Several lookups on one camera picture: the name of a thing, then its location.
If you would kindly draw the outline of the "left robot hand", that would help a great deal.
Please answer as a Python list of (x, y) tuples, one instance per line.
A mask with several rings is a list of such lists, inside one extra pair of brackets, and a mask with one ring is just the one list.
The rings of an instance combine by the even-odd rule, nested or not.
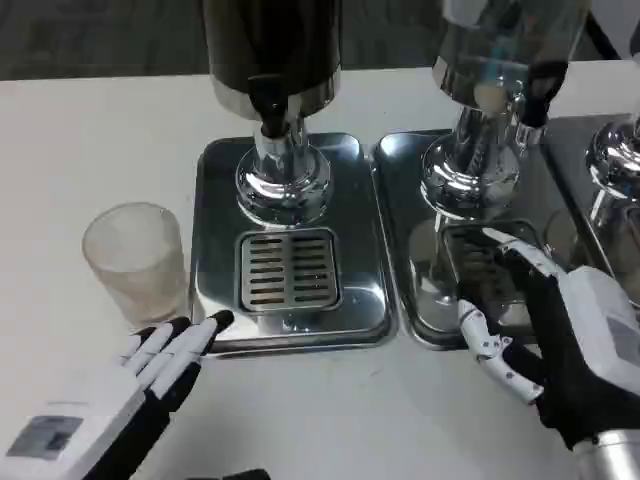
[(31, 415), (1, 453), (4, 479), (129, 479), (190, 395), (235, 317), (177, 317), (138, 330), (118, 356)]

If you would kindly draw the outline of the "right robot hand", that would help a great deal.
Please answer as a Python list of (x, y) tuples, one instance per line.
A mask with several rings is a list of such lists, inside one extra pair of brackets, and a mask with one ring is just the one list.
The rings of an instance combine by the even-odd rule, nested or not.
[(540, 248), (488, 226), (467, 234), (488, 247), (523, 293), (539, 351), (494, 330), (476, 282), (458, 284), (462, 336), (477, 364), (538, 411), (572, 452), (616, 431), (639, 432), (639, 323), (603, 271), (565, 270)]

